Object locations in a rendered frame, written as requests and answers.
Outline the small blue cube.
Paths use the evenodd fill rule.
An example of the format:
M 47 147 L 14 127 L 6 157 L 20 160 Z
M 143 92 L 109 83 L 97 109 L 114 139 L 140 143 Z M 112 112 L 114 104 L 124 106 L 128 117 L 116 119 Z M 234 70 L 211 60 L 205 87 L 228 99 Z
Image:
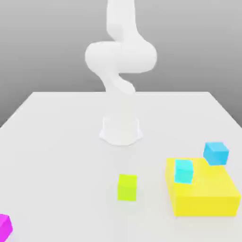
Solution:
M 206 142 L 203 157 L 210 166 L 226 165 L 229 150 L 223 142 Z

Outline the small magenta cube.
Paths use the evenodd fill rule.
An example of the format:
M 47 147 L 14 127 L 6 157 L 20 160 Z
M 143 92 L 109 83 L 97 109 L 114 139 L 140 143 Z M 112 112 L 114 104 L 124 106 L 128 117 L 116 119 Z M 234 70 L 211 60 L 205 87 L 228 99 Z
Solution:
M 0 242 L 5 242 L 13 231 L 8 215 L 0 214 Z

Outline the small cyan cube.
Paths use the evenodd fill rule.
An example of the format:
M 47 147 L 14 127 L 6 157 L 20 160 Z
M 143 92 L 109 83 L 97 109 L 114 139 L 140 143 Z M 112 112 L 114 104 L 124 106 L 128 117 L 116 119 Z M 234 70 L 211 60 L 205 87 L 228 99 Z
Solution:
M 194 167 L 192 160 L 175 159 L 174 182 L 192 184 Z

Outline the large yellow box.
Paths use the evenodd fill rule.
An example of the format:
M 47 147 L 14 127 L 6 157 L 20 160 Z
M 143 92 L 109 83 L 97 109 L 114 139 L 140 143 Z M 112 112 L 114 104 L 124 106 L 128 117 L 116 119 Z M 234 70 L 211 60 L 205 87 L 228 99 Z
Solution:
M 167 158 L 165 180 L 175 216 L 235 216 L 241 201 L 224 166 L 210 166 L 204 158 L 190 158 L 192 184 L 174 181 L 175 158 Z

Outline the small lime cube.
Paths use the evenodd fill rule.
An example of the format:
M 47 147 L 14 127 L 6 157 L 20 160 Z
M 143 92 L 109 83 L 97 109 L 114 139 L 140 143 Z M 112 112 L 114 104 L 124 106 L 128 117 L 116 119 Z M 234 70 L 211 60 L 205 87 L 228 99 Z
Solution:
M 136 201 L 137 176 L 120 174 L 118 180 L 118 200 Z

